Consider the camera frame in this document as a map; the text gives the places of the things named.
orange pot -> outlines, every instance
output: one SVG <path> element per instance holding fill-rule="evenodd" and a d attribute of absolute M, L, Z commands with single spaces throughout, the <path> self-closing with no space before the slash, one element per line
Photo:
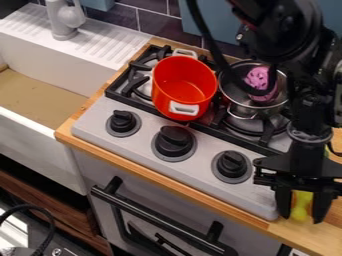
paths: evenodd
<path fill-rule="evenodd" d="M 167 57 L 153 70 L 154 106 L 175 120 L 190 121 L 202 116 L 217 88 L 214 72 L 192 57 Z"/>

white faucet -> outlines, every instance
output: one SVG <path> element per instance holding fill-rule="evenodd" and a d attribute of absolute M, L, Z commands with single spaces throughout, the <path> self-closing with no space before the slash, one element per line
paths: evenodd
<path fill-rule="evenodd" d="M 46 0 L 46 8 L 51 22 L 52 36 L 64 41 L 77 35 L 77 28 L 86 18 L 79 0 L 73 0 L 75 6 L 68 6 L 66 0 Z"/>

pink toy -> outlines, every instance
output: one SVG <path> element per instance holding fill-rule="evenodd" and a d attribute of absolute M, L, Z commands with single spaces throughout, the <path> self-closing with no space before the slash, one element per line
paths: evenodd
<path fill-rule="evenodd" d="M 268 87 L 268 67 L 256 67 L 251 69 L 244 80 L 248 85 L 255 89 L 266 90 Z M 265 96 L 254 96 L 250 94 L 248 96 L 255 102 L 269 103 L 278 96 L 278 85 L 276 83 L 274 89 Z"/>

stovetop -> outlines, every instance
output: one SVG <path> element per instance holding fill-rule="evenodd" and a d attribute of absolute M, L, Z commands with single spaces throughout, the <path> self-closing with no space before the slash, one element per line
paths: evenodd
<path fill-rule="evenodd" d="M 151 70 L 157 61 L 171 54 L 172 50 L 168 45 L 164 47 L 151 45 L 106 89 L 106 97 L 164 117 L 151 101 Z M 217 76 L 219 75 L 219 68 L 205 55 L 199 56 L 198 59 L 214 70 Z M 286 123 L 283 120 L 280 120 L 283 123 L 279 129 L 275 127 L 279 125 L 277 118 L 230 122 L 231 117 L 227 113 L 227 108 L 222 106 L 222 97 L 222 94 L 218 92 L 212 100 L 211 107 L 202 118 L 183 124 L 267 156 L 288 150 L 291 140 L 285 132 Z M 262 132 L 255 131 L 255 127 L 260 126 Z"/>
<path fill-rule="evenodd" d="M 78 119 L 72 134 L 262 218 L 276 219 L 274 192 L 253 184 L 251 163 L 255 158 L 287 151 L 291 140 L 281 130 L 286 123 L 279 125 L 278 117 L 257 123 L 232 120 L 222 106 L 220 93 L 208 112 L 194 122 L 182 123 L 162 116 L 152 104 L 149 77 L 157 60 L 171 53 L 169 46 L 150 46 Z M 206 57 L 199 59 L 219 72 Z M 132 113 L 139 120 L 137 129 L 125 137 L 116 136 L 109 125 L 114 110 Z M 195 143 L 188 158 L 175 162 L 156 154 L 156 137 L 165 126 L 182 127 L 191 134 Z M 247 163 L 246 175 L 238 181 L 220 177 L 215 167 L 224 151 L 238 152 Z"/>

toy stove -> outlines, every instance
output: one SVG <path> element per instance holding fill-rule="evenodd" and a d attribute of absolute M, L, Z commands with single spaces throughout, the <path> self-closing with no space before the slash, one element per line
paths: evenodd
<path fill-rule="evenodd" d="M 151 70 L 172 55 L 151 45 L 72 128 L 73 135 L 268 220 L 278 217 L 274 192 L 253 184 L 252 161 L 286 152 L 286 111 L 244 120 L 227 113 L 221 93 L 191 122 L 164 117 L 151 100 Z M 199 60 L 219 74 L 205 56 Z"/>

